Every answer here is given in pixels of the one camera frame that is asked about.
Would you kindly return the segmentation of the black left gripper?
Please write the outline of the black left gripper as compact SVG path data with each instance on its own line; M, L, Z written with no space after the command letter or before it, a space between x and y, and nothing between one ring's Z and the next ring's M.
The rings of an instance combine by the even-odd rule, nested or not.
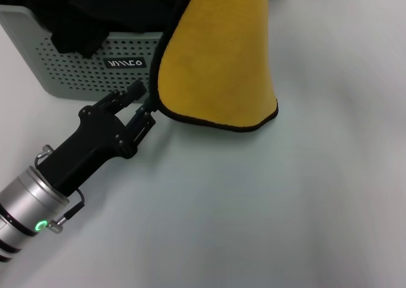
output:
M72 195L108 160L132 158L156 123L152 113L157 106L148 98L126 127L112 112L120 112L146 93L144 84L137 80L126 91L115 91L103 108L84 107L77 130L36 166L51 187L62 195Z

